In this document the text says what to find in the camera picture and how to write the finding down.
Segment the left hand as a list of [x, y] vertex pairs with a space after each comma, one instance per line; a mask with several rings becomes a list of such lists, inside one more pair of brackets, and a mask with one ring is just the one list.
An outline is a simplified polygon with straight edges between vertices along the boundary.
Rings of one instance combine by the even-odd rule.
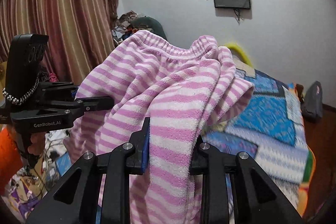
[[45, 132], [34, 133], [31, 135], [31, 145], [28, 147], [28, 152], [31, 155], [40, 156], [45, 149]]

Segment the orange sleeve forearm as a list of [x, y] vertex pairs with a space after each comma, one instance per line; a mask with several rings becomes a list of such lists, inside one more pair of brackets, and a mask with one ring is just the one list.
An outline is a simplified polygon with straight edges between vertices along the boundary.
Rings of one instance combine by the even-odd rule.
[[1, 129], [0, 146], [0, 191], [5, 192], [5, 187], [10, 179], [23, 167], [20, 153], [15, 142], [15, 133], [12, 132], [11, 125], [7, 124]]

